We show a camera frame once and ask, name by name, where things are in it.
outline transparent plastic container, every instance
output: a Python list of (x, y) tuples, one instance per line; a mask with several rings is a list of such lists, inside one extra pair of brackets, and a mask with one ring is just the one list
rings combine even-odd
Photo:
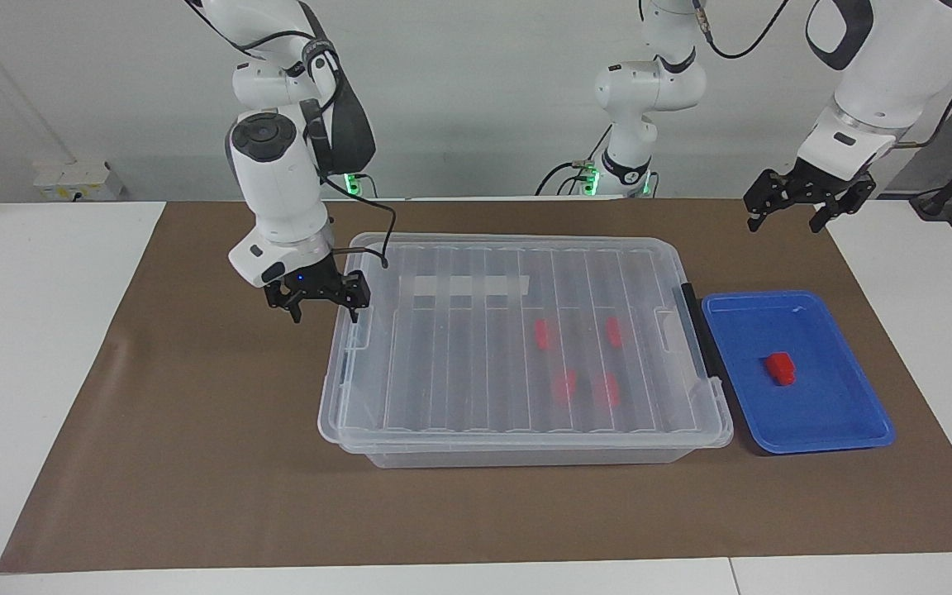
[(318, 418), (344, 450), (386, 468), (669, 463), (732, 440), (671, 245), (396, 234), (388, 258), (348, 258), (373, 302), (337, 317)]

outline blue plastic tray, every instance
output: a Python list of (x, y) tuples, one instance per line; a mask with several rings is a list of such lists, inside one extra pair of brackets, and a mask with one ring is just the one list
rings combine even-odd
[[(895, 429), (819, 297), (806, 291), (723, 293), (703, 300), (756, 443), (774, 455), (883, 447)], [(785, 351), (796, 382), (781, 387), (764, 359)]]

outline white tabletop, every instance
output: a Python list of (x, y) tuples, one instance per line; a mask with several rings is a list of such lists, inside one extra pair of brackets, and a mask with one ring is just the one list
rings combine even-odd
[[(0, 204), (0, 554), (162, 203)], [(952, 441), (952, 230), (904, 203), (830, 225)], [(38, 341), (31, 341), (37, 336)], [(943, 593), (952, 554), (0, 576), (0, 593)]]

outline brown table surface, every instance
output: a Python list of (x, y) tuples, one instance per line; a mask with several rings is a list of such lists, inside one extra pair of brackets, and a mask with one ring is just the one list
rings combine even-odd
[[(318, 434), (336, 309), (302, 326), (226, 252), (239, 203), (173, 203), (43, 466), (0, 572), (911, 553), (952, 550), (952, 448), (807, 208), (740, 201), (398, 204), (400, 230), (658, 237), (701, 294), (806, 289), (839, 322), (895, 445), (661, 466), (380, 470)], [(339, 238), (384, 214), (334, 204)]]

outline container lid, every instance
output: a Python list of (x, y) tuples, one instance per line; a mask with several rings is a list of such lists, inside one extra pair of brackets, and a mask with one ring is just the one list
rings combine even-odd
[[(380, 248), (383, 234), (355, 247)], [(373, 301), (336, 334), (318, 426), (352, 452), (709, 448), (707, 377), (678, 254), (649, 238), (396, 234), (352, 254)]]
[(760, 447), (790, 455), (895, 441), (891, 419), (815, 294), (709, 295), (703, 313)]

